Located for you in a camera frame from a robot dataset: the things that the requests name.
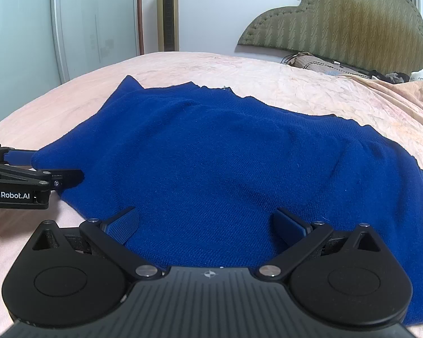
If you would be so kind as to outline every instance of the bed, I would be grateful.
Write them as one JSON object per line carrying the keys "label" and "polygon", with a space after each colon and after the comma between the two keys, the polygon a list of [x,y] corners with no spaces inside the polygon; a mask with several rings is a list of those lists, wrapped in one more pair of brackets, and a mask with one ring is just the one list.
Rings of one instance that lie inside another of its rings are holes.
{"label": "bed", "polygon": [[[311,115],[336,114],[371,125],[415,156],[423,169],[423,82],[392,85],[328,76],[272,62],[206,53],[155,53],[104,67],[61,85],[0,122],[0,143],[39,149],[93,115],[126,75],[143,87],[192,81],[231,87],[268,105]],[[52,192],[47,210],[0,210],[0,334],[12,320],[1,285],[30,235],[45,219],[75,227],[82,217]],[[410,330],[423,338],[423,325]]]}

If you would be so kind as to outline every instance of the gold tower fan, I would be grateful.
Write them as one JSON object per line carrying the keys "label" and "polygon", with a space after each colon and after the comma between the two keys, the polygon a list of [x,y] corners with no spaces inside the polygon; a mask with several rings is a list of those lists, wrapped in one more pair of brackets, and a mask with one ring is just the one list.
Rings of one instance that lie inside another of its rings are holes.
{"label": "gold tower fan", "polygon": [[179,0],[157,0],[158,50],[179,50]]}

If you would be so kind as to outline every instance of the screw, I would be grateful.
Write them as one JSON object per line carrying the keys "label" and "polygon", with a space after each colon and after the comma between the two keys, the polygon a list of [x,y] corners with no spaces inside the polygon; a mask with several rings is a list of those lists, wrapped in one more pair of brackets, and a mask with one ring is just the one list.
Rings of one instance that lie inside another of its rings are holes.
{"label": "screw", "polygon": [[137,275],[141,277],[152,277],[157,274],[158,269],[153,265],[140,265],[138,268],[135,269]]}
{"label": "screw", "polygon": [[258,269],[261,275],[266,277],[276,277],[281,274],[281,269],[276,265],[263,265]]}

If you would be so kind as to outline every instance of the headboard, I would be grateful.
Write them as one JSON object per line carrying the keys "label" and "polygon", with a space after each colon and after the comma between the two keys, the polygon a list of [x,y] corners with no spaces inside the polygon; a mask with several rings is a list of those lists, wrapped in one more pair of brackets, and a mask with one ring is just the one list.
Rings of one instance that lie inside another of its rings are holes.
{"label": "headboard", "polygon": [[238,44],[410,75],[423,68],[423,19],[410,0],[302,0],[258,16]]}

